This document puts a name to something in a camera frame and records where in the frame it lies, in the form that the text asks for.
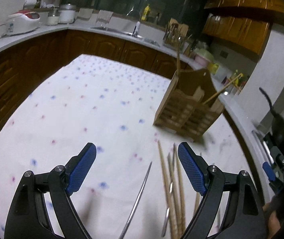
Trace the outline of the person's right hand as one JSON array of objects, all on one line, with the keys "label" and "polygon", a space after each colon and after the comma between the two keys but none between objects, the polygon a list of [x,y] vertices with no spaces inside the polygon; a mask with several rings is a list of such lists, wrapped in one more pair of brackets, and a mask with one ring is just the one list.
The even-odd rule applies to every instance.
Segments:
[{"label": "person's right hand", "polygon": [[267,226],[267,238],[284,238],[282,227],[279,219],[277,218],[277,213],[275,206],[278,203],[276,197],[273,197],[272,200],[263,206],[263,213],[266,216],[265,222]]}]

